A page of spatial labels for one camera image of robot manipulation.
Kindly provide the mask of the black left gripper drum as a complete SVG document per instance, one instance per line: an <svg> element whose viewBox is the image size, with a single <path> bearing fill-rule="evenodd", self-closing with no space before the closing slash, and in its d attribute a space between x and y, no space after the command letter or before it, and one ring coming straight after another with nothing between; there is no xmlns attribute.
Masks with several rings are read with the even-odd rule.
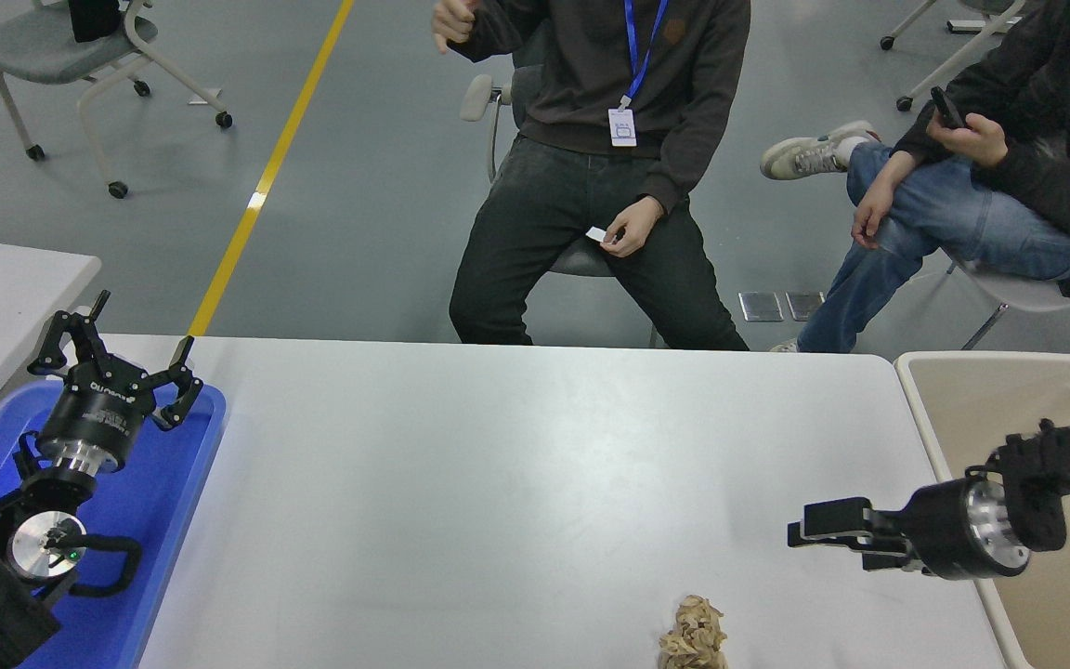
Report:
<svg viewBox="0 0 1070 669"><path fill-rule="evenodd" d="M93 361L73 365L51 415L39 432L39 448L83 441L98 448L133 448L146 416L154 408L153 391L132 389L146 370L128 361Z"/></svg>

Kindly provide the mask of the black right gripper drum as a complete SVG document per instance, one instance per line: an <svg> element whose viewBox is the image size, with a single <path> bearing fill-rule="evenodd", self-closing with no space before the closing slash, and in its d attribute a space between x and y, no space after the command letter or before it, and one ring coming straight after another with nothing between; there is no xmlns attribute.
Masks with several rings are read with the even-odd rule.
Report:
<svg viewBox="0 0 1070 669"><path fill-rule="evenodd" d="M967 516L967 478L924 486L903 508L903 534L924 571L939 579L985 578L984 551L972 536Z"/></svg>

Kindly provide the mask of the person's right hand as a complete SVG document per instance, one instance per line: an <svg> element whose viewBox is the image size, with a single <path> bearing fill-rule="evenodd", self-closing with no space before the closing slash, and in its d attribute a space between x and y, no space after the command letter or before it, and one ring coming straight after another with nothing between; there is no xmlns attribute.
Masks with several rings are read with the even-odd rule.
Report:
<svg viewBox="0 0 1070 669"><path fill-rule="evenodd" d="M895 202L895 182L888 177L876 177L865 191L856 207L851 237L865 249L878 249L881 224L888 216Z"/></svg>
<svg viewBox="0 0 1070 669"><path fill-rule="evenodd" d="M442 0L433 5L430 32L438 54L447 54L450 44L463 44L476 21L479 1Z"/></svg>

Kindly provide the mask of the person's left hand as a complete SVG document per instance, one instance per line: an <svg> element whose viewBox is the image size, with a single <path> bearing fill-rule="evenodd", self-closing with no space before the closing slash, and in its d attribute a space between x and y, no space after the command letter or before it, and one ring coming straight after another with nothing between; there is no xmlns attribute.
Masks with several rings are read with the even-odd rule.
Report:
<svg viewBox="0 0 1070 669"><path fill-rule="evenodd" d="M926 132L947 151L968 157L981 168L995 168L1008 155L1005 130L983 115L965 115L963 127L947 128L943 126L939 111L935 111Z"/></svg>
<svg viewBox="0 0 1070 669"><path fill-rule="evenodd" d="M611 221L600 247L612 256L629 257L646 245L651 231L663 216L664 207L654 196L643 195Z"/></svg>

